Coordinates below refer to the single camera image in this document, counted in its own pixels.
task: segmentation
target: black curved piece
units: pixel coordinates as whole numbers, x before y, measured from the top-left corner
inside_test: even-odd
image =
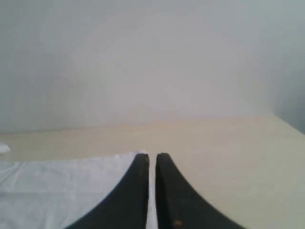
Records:
[[[243,229],[192,188],[169,154],[157,156],[155,191],[159,229]]]
[[[87,215],[66,229],[145,229],[149,158],[137,154],[113,191]]]

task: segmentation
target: beige table surface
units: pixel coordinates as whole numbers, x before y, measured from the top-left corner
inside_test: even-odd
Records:
[[[305,228],[305,135],[275,116],[0,134],[0,160],[168,152],[212,205],[251,229]]]

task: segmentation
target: white cloth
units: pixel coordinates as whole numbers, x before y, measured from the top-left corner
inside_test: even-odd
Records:
[[[0,162],[0,229],[65,228],[112,191],[135,154]],[[147,221],[150,229],[157,228],[153,212],[150,201]]]

